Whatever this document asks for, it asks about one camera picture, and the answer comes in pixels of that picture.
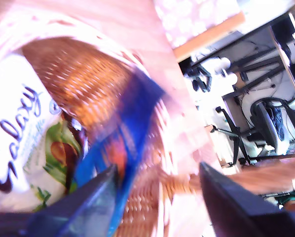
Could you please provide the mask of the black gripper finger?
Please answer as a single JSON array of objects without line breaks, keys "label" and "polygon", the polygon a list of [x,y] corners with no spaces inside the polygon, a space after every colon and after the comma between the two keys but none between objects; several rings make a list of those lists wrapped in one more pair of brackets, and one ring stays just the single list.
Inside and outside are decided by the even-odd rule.
[{"label": "black gripper finger", "polygon": [[292,237],[288,213],[254,195],[205,162],[200,182],[211,222],[218,237]]},{"label": "black gripper finger", "polygon": [[105,237],[116,206],[115,165],[75,192],[37,212],[26,230],[28,237]]}]

